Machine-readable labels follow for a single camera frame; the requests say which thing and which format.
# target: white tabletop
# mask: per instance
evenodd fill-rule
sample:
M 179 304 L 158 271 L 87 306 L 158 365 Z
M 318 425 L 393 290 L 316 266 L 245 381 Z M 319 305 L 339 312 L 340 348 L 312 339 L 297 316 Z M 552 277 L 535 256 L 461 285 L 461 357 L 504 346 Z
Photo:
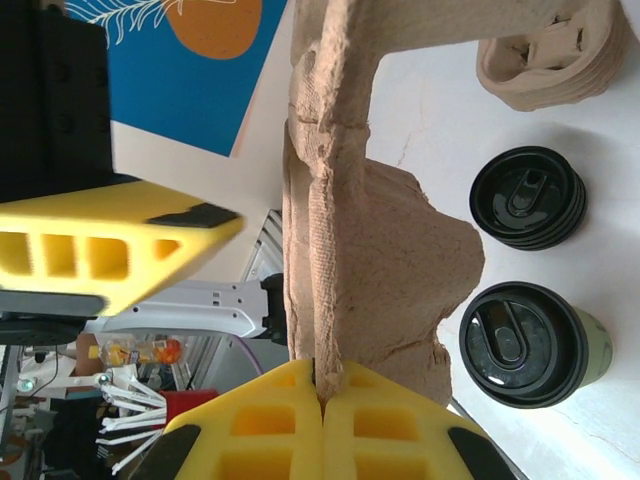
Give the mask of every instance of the white tabletop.
M 437 209 L 471 221 L 471 183 L 495 155 L 529 144 L 563 154 L 587 185 L 584 226 L 538 253 L 483 234 L 487 260 L 473 295 L 508 280 L 549 287 L 600 319 L 615 357 L 603 379 L 556 407 L 502 406 L 462 365 L 465 304 L 440 329 L 454 396 L 533 480 L 640 478 L 640 49 L 634 44 L 604 95 L 534 113 L 515 112 L 482 89 L 475 53 L 475 44 L 463 44 L 386 57 L 368 155 L 409 170 Z

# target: white line drawing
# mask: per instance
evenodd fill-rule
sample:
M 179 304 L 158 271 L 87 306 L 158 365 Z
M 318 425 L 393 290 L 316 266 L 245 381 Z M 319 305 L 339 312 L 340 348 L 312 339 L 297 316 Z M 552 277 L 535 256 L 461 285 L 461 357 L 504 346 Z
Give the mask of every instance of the white line drawing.
M 128 31 L 140 31 L 148 18 L 153 15 L 153 28 L 158 28 L 167 15 L 167 11 L 177 5 L 178 14 L 182 15 L 185 1 L 196 0 L 69 0 L 67 10 L 87 23 L 100 25 L 107 35 L 107 47 L 111 45 L 110 29 L 115 24 L 116 45 L 120 45 Z M 233 5 L 238 0 L 200 0 L 211 3 Z

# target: green paper cup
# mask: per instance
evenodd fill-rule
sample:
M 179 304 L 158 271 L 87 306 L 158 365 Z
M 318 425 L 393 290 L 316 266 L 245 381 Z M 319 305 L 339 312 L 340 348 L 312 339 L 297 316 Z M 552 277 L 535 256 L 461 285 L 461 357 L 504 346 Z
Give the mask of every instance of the green paper cup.
M 471 302 L 460 349 L 474 382 L 515 408 L 562 402 L 601 378 L 613 358 L 611 337 L 597 319 L 523 282 L 496 285 Z

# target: poster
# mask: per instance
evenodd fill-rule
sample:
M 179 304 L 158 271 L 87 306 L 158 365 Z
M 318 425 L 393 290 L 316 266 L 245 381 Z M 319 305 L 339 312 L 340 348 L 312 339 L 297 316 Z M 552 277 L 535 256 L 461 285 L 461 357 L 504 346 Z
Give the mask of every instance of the poster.
M 67 0 L 105 28 L 115 121 L 230 156 L 286 0 Z

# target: black plastic lid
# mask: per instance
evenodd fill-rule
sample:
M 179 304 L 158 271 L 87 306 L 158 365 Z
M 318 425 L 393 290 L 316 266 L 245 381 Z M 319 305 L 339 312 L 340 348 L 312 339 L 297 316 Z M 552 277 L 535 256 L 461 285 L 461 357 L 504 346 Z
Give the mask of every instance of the black plastic lid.
M 564 241 L 586 212 L 584 183 L 562 155 L 520 147 L 494 158 L 477 176 L 470 208 L 480 228 L 521 250 Z
M 460 349 L 480 388 L 519 408 L 570 395 L 588 355 L 574 310 L 550 290 L 519 282 L 496 285 L 473 300 L 460 326 Z

